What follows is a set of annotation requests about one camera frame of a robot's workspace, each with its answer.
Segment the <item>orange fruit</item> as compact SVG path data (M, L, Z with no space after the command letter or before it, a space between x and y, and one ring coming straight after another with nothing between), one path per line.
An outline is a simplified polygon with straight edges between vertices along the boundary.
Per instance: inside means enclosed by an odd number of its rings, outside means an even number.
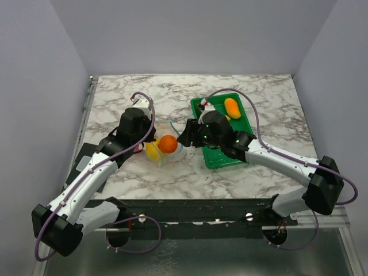
M159 141L159 149L165 154L172 154L177 150L178 142L172 135L164 135Z

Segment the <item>yellow apple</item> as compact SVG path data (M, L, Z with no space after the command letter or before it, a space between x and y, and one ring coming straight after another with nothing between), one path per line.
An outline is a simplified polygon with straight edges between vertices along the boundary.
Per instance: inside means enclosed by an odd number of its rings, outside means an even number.
M159 148L159 139L153 142L145 143L145 154L147 158L153 162L161 162L166 157L166 154Z

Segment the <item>clear zip top bag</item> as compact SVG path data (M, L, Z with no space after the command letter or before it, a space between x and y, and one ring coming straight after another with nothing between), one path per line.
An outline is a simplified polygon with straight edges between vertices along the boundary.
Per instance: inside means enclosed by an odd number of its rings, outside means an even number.
M155 141L144 143L143 151L149 161L163 167L182 156L183 145L177 141L179 131L171 120L156 120Z

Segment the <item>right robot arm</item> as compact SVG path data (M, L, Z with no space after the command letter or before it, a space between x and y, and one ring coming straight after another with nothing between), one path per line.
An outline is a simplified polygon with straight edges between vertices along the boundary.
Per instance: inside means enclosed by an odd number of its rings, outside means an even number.
M272 197L264 210L264 218L271 225L308 209L330 215L344 186L332 158L297 159L283 150L277 154L275 149L262 145L255 135L234 130L216 110L205 111L198 119L189 119L177 141L184 147L218 148L231 159L265 166L298 182L301 188Z

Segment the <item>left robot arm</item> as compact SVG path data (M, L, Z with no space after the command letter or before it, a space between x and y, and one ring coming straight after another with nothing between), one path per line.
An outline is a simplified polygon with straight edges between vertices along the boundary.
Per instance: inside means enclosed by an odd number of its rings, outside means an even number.
M120 227L133 217L126 207L111 197L84 210L98 188L135 153L144 142L154 141L155 109L151 103L127 108L120 123L97 145L82 172L47 206L38 204L31 213L36 244L34 255L39 262L39 246L44 243L54 253L69 256L88 233L104 226Z

